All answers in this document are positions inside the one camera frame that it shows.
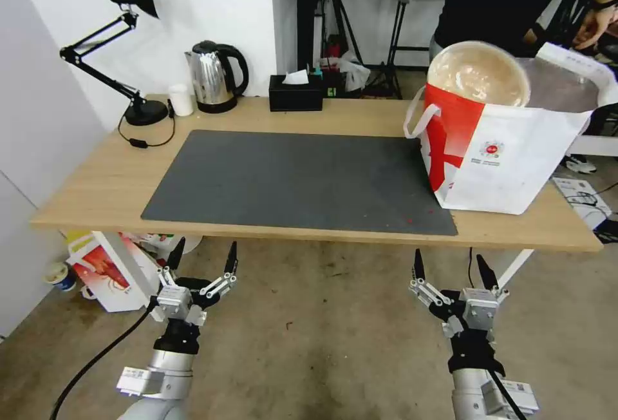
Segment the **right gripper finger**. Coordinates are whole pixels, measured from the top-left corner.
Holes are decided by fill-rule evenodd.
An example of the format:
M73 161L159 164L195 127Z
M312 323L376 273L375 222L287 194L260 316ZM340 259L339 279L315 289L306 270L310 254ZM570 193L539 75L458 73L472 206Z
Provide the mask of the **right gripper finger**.
M499 285L495 272L482 255L477 254L476 261L484 289L488 290L496 298L497 302L503 302L509 296L509 290Z
M441 307L454 304L454 300L439 291L434 285L426 280L424 263L420 249L415 250L415 257L412 268L412 278L409 282L409 290L426 307L432 304Z

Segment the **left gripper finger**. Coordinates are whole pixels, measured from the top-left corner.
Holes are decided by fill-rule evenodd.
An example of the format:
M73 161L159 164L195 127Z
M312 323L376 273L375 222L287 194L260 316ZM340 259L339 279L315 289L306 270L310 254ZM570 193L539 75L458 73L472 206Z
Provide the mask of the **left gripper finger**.
M224 270L221 276L216 278L210 284L202 287L199 290L199 295L211 300L215 296L219 298L224 297L229 291L233 289L237 282L236 271L238 267L238 243L233 241L227 260L224 266Z
M183 256L185 242L185 237L181 237L176 247L169 253L165 264L157 269L157 275L160 281L159 291L167 286L176 286L176 272Z

